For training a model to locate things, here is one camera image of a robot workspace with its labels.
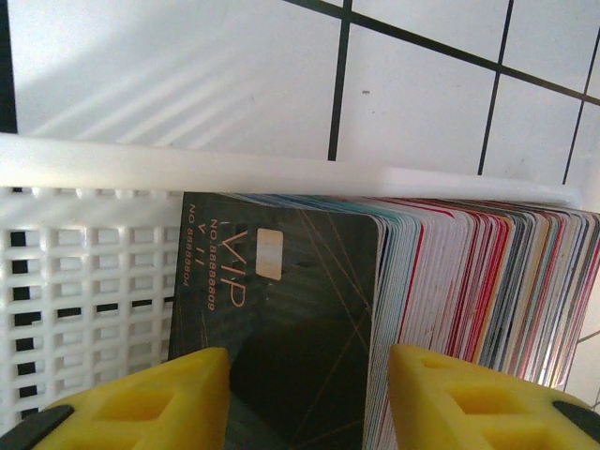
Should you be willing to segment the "stack of plastic cards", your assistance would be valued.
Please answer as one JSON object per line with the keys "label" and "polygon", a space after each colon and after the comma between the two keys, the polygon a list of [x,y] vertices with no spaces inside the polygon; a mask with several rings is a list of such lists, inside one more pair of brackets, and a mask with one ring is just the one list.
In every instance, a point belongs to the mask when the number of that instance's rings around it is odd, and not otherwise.
{"label": "stack of plastic cards", "polygon": [[242,195],[376,222],[361,450],[391,441],[387,364],[395,344],[542,384],[563,378],[600,271],[600,214],[510,202]]}

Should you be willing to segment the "white plastic basket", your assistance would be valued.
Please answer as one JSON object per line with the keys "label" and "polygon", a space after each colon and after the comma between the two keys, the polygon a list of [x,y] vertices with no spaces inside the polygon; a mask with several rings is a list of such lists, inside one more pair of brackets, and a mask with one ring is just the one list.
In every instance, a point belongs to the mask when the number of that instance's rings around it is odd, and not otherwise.
{"label": "white plastic basket", "polygon": [[165,360],[191,190],[582,204],[564,185],[0,133],[0,434]]}

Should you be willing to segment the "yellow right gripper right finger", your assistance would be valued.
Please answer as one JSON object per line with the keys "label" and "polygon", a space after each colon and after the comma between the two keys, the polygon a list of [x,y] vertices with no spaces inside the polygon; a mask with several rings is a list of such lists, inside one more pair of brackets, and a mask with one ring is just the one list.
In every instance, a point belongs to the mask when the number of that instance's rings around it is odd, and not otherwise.
{"label": "yellow right gripper right finger", "polygon": [[398,450],[600,450],[582,400],[412,345],[389,353]]}

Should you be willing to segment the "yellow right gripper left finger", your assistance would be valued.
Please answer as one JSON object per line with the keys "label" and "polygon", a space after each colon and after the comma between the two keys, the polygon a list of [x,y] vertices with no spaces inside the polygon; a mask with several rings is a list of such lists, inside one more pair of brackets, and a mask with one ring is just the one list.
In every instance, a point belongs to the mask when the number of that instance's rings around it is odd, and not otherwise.
{"label": "yellow right gripper left finger", "polygon": [[223,450],[230,360],[207,348],[63,397],[8,433],[8,450]]}

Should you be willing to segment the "black VIP card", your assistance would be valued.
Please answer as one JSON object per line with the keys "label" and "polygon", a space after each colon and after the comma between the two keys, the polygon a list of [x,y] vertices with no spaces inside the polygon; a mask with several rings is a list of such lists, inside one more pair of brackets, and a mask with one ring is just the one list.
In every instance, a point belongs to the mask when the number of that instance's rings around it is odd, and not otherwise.
{"label": "black VIP card", "polygon": [[379,230],[281,199],[183,196],[169,356],[222,347],[224,450],[361,450]]}

